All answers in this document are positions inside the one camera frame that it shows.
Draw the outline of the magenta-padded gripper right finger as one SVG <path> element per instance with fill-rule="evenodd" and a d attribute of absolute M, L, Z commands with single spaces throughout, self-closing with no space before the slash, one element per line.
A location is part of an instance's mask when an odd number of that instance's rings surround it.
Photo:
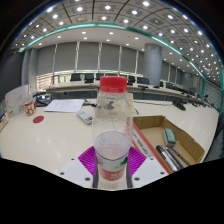
<path fill-rule="evenodd" d="M 126 169 L 128 188 L 140 188 L 167 175 L 155 157 L 146 157 L 136 148 L 130 148 Z"/>

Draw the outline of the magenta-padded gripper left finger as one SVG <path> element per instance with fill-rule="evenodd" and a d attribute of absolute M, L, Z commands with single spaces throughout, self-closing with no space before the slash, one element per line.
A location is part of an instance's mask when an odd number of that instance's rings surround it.
<path fill-rule="evenodd" d="M 98 186 L 97 160 L 94 147 L 90 147 L 76 158 L 69 159 L 59 176 L 84 188 Z"/>

